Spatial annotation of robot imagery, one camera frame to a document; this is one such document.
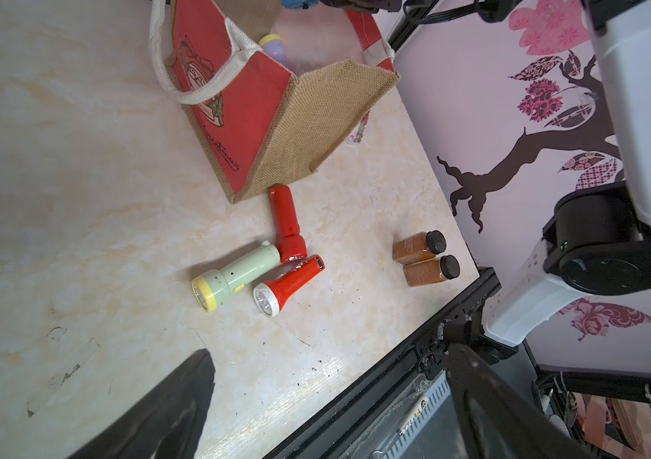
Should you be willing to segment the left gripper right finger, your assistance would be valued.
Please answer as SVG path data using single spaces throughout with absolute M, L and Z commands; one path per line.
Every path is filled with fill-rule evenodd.
M 589 457 L 470 347 L 451 345 L 447 361 L 453 406 L 468 457 Z

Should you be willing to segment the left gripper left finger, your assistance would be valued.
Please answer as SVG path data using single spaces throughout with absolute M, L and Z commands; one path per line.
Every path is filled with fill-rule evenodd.
M 193 458 L 214 393 L 214 361 L 199 349 L 73 458 Z

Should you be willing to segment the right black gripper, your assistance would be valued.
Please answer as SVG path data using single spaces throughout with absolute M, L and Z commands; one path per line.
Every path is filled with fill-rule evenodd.
M 345 9 L 348 11 L 357 11 L 357 13 L 379 13 L 379 11 L 388 11 L 396 13 L 402 9 L 402 0 L 320 0 L 323 5 Z

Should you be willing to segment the purple flashlight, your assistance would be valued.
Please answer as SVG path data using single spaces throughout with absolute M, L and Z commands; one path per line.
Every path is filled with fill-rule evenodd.
M 275 62 L 288 70 L 292 70 L 291 63 L 287 57 L 284 43 L 278 34 L 266 34 L 259 42 L 258 46 L 262 51 L 274 59 Z

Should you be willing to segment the light green flashlight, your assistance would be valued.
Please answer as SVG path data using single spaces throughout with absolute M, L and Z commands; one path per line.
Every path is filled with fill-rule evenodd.
M 232 294 L 240 292 L 254 280 L 277 268 L 281 255 L 275 245 L 264 241 L 245 256 L 229 263 L 224 268 L 212 269 L 199 275 L 191 282 L 198 304 L 212 312 L 222 306 Z

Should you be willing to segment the brown jute tote bag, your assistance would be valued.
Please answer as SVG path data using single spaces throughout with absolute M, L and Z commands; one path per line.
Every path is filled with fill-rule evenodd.
M 292 70 L 258 46 L 266 34 Z M 231 203 L 314 173 L 399 80 L 373 16 L 321 2 L 155 1 L 149 54 Z

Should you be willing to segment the red flashlight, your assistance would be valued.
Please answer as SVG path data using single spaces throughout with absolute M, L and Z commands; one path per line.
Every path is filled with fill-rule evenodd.
M 325 262 L 317 254 L 296 263 L 283 275 L 264 281 L 253 289 L 256 306 L 267 317 L 279 315 L 287 300 L 324 269 Z
M 300 234 L 300 225 L 291 189 L 285 185 L 272 187 L 269 191 L 281 263 L 287 264 L 307 258 L 306 243 Z

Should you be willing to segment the blue flashlight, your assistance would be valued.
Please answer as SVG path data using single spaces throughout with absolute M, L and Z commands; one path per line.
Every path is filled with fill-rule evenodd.
M 304 11 L 319 5 L 319 0 L 281 0 L 281 5 L 287 10 Z

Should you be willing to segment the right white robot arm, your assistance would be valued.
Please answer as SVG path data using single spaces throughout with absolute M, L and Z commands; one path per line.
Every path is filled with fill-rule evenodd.
M 470 1 L 434 11 L 430 1 L 348 1 L 359 13 L 401 11 L 415 26 L 476 15 L 507 21 L 537 59 L 518 108 L 543 130 L 524 132 L 484 174 L 445 165 L 457 181 L 450 203 L 479 222 L 488 196 L 547 149 L 571 153 L 579 172 L 558 200 L 520 277 L 480 309 L 478 333 L 516 347 L 583 296 L 651 290 L 651 1 Z

